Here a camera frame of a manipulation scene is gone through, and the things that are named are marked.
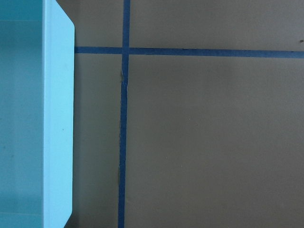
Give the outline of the light blue plastic bin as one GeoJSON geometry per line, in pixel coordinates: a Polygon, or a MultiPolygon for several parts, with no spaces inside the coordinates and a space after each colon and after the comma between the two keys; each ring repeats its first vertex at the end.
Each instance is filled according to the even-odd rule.
{"type": "Polygon", "coordinates": [[[74,46],[55,0],[1,1],[3,228],[62,228],[72,213],[74,46]]]}

